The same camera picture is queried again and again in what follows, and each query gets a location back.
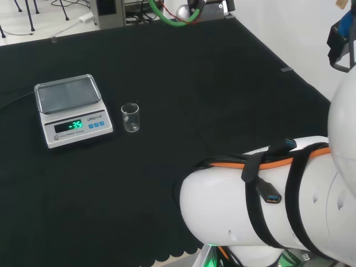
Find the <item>white wall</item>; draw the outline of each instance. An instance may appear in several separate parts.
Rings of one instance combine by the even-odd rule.
[[[331,100],[345,73],[331,68],[327,39],[331,26],[350,9],[350,3],[341,10],[335,2],[235,0],[233,14],[297,74]],[[186,0],[170,0],[166,6],[175,14],[181,4],[186,4]]]

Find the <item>blue object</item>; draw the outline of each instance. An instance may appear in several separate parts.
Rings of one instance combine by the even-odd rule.
[[[339,27],[338,27],[338,32],[339,34],[344,37],[348,38],[349,37],[349,29],[352,24],[352,14],[351,11],[347,12],[345,16],[340,20]]]

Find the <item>black strap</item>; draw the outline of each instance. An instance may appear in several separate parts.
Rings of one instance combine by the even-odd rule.
[[[260,195],[257,192],[258,171],[261,161],[266,152],[258,152],[249,157],[246,161],[243,172],[241,174],[242,180],[245,182],[246,192],[246,207],[249,214],[250,222],[256,235],[266,245],[274,248],[284,248],[272,236],[268,229],[265,217],[263,215]]]
[[[285,208],[289,224],[299,241],[312,253],[330,259],[324,255],[308,237],[299,210],[300,183],[303,178],[305,167],[309,161],[310,153],[323,144],[325,143],[316,143],[307,146],[304,149],[299,150],[299,153],[293,157],[285,187]]]
[[[260,195],[256,190],[256,181],[246,183],[246,207],[249,214],[250,222],[256,235],[264,242],[266,245],[272,246],[274,248],[285,249],[280,245],[272,236],[268,229],[265,217],[263,215],[262,205]]]

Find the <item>orange cable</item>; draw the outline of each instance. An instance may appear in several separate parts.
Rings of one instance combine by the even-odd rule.
[[[221,251],[221,253],[224,255],[224,257],[225,257],[226,259],[229,259],[228,255],[226,254],[226,252],[224,251],[224,249],[223,249],[222,247],[220,247],[220,246],[218,246],[218,248],[220,249],[220,251]]]
[[[330,148],[326,147],[324,149],[318,149],[313,151],[309,158],[312,159],[317,156],[325,155],[331,153]],[[291,164],[293,158],[285,159],[285,160],[280,160],[276,162],[271,162],[271,163],[263,163],[260,165],[259,170],[268,170],[268,169],[273,169],[285,165]],[[243,169],[245,164],[244,163],[228,163],[228,162],[215,162],[209,164],[210,166],[215,166],[215,167],[225,167],[225,168],[233,168],[233,169]]]

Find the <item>green cable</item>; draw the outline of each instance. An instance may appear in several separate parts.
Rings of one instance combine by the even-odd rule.
[[[158,18],[160,18],[166,24],[168,24],[170,26],[174,26],[174,27],[182,27],[182,26],[186,26],[187,25],[187,23],[185,23],[183,21],[171,21],[170,19],[168,19],[165,16],[163,16],[161,11],[156,7],[155,0],[149,0],[149,4],[150,4],[153,12],[158,16]],[[190,18],[187,19],[186,21],[187,22],[193,22],[198,17],[199,12],[200,12],[200,10],[196,9],[195,12],[193,13],[193,15],[191,15]]]

